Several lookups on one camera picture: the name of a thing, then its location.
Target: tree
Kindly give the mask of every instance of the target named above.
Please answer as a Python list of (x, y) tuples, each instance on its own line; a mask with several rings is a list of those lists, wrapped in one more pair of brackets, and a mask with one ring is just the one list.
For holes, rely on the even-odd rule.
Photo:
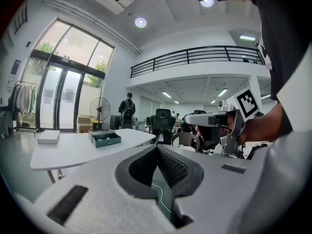
[[(47, 53), (52, 53), (54, 49), (54, 46), (51, 46), (49, 42), (44, 41), (42, 44), (40, 44), (37, 48), (37, 50), (41, 50)], [(59, 52), (55, 51), (53, 53), (54, 55), (58, 55)], [(46, 62), (38, 59), (31, 59), (27, 72), (35, 75), (40, 75), (42, 76), (44, 72)], [(51, 71), (56, 71), (55, 67), (50, 66), (49, 70)]]
[[(105, 72), (106, 71), (105, 61), (102, 61), (101, 63), (98, 63), (96, 65), (96, 69), (100, 70), (102, 72)], [(102, 83), (102, 79), (101, 78), (98, 78), (98, 77), (95, 77), (95, 76), (90, 76), (90, 75), (88, 75), (88, 78), (90, 79), (90, 82), (88, 84), (89, 86), (92, 86), (92, 87), (95, 87), (95, 88), (100, 88), (101, 83)]]

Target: recessed light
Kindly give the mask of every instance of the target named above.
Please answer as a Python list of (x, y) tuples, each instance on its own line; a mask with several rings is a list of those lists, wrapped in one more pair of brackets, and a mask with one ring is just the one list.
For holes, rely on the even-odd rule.
[(268, 96), (264, 96), (264, 97), (261, 97), (261, 99), (266, 99), (266, 98), (270, 98), (271, 95), (268, 95)]
[(171, 98), (171, 96), (169, 94), (167, 94), (166, 92), (162, 92), (166, 97)]
[(249, 36), (240, 36), (243, 40), (249, 40), (249, 41), (255, 41), (255, 37), (249, 37)]
[(135, 24), (139, 28), (144, 28), (146, 26), (147, 22), (144, 18), (137, 18), (135, 21)]
[(200, 1), (200, 3), (204, 7), (211, 7), (214, 4), (214, 0), (204, 0), (204, 1)]
[(222, 92), (218, 95), (219, 97), (223, 96), (225, 94), (225, 92), (228, 91), (228, 89), (223, 89)]

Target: hanging clothes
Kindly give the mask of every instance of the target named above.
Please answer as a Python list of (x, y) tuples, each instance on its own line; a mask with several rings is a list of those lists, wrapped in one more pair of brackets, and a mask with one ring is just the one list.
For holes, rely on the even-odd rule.
[(16, 101), (17, 101), (17, 98), (18, 98), (18, 95), (19, 95), (19, 92), (20, 92), (20, 88), (21, 88), (21, 85), (17, 85), (16, 92), (14, 94), (14, 99), (13, 99), (12, 112), (17, 110), (17, 108), (16, 108)]
[(23, 113), (27, 114), (29, 111), (29, 105), (30, 105), (30, 89), (31, 87), (25, 88), (25, 98), (24, 98), (24, 110)]
[(24, 103), (24, 98), (25, 98), (25, 86), (21, 86), (20, 90), (19, 90), (19, 95), (16, 99), (16, 108), (18, 111), (22, 112), (21, 110), (21, 102), (23, 101)]
[(31, 114), (31, 111), (34, 108), (34, 104), (35, 104), (35, 100), (36, 100), (36, 87), (33, 88), (33, 90), (31, 91), (31, 96), (30, 96), (30, 105), (29, 105), (29, 112), (28, 115)]
[(13, 89), (11, 97), (9, 98), (9, 101), (8, 101), (8, 111), (10, 111), (10, 112), (14, 111), (14, 107), (15, 107), (15, 104), (16, 104), (16, 98), (17, 98), (17, 96), (19, 94), (19, 90), (20, 90), (20, 85), (16, 85), (14, 87), (14, 89)]

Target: glass door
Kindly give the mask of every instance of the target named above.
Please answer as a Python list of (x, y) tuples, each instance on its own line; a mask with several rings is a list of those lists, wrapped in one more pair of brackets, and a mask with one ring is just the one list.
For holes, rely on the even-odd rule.
[(74, 70), (64, 71), (64, 82), (60, 85), (56, 115), (57, 129), (75, 132), (83, 74)]
[(84, 73), (53, 63), (48, 68), (40, 104), (40, 130), (73, 133)]

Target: backpack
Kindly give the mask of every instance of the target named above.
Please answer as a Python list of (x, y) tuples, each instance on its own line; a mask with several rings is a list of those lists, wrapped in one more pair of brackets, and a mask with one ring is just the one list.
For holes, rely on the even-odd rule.
[(123, 123), (124, 121), (129, 121), (132, 122), (132, 116), (134, 114), (133, 106), (134, 103), (132, 102), (132, 105), (129, 105), (129, 102), (125, 100), (126, 102), (126, 108), (122, 111), (121, 113), (121, 122)]

